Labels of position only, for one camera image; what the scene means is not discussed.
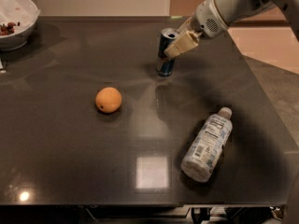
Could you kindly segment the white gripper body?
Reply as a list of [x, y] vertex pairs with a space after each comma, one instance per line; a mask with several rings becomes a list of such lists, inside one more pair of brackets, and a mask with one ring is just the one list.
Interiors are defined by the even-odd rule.
[[202, 32], [203, 38], [212, 39], [228, 29], [228, 24], [221, 17], [215, 0], [201, 3], [192, 15], [192, 28]]

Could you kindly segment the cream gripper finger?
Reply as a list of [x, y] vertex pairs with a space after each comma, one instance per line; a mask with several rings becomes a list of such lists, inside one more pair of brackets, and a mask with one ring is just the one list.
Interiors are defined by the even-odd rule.
[[177, 56], [194, 49], [199, 44], [199, 34], [192, 31], [185, 31], [178, 35], [178, 37], [164, 50], [164, 54], [174, 59]]
[[193, 26], [192, 26], [192, 17], [189, 17], [185, 22], [183, 22], [179, 28], [178, 28], [178, 33], [183, 34], [187, 32], [193, 32]]

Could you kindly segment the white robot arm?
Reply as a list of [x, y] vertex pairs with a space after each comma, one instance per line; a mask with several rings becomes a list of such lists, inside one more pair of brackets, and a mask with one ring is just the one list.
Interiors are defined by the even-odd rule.
[[299, 0], [205, 0], [177, 29], [178, 35], [166, 47], [164, 55], [174, 59], [196, 48], [201, 39], [213, 39], [232, 23], [277, 7], [299, 38]]

